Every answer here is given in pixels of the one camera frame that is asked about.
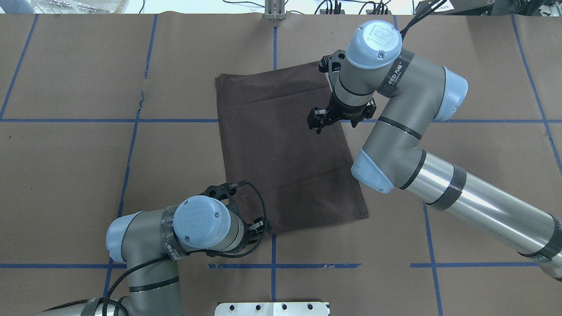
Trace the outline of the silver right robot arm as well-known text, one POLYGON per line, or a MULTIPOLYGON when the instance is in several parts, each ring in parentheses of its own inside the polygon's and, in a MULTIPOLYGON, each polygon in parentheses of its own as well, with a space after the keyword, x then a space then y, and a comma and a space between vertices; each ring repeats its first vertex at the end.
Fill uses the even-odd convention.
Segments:
POLYGON ((401 190, 506 244, 561 280, 561 155, 511 18, 407 38, 364 22, 323 56, 332 89, 311 129, 349 120, 373 129, 351 168, 365 186, 401 190))

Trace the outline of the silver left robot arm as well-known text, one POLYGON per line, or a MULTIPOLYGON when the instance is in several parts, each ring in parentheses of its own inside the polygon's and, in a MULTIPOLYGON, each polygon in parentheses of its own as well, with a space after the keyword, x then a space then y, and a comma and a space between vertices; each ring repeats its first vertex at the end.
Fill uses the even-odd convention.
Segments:
POLYGON ((253 224, 233 211, 234 204, 196 195, 165 209, 116 219, 106 246, 126 271, 100 298, 69 302, 41 316, 182 316, 177 261, 190 254, 240 258, 257 248, 268 226, 267 214, 253 224))

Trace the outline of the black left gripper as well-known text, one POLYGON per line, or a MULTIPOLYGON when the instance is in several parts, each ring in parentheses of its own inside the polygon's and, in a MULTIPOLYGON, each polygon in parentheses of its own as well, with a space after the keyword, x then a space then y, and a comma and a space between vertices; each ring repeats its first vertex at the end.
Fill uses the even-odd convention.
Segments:
POLYGON ((264 234, 270 232, 269 220, 264 217, 256 218, 253 222, 249 223, 241 220, 243 224, 243 234, 240 244, 255 244, 263 238, 264 234))

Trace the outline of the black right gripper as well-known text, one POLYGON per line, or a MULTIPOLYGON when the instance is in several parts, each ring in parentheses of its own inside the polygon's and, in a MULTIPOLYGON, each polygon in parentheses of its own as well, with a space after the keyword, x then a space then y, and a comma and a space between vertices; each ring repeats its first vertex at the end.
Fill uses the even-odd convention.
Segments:
POLYGON ((341 120, 350 120, 355 128, 359 122, 371 119, 376 110, 374 99, 360 106, 350 106, 339 99, 330 99, 327 109, 311 108, 307 116, 307 124, 310 130, 315 130, 316 134, 321 134, 323 128, 341 120))

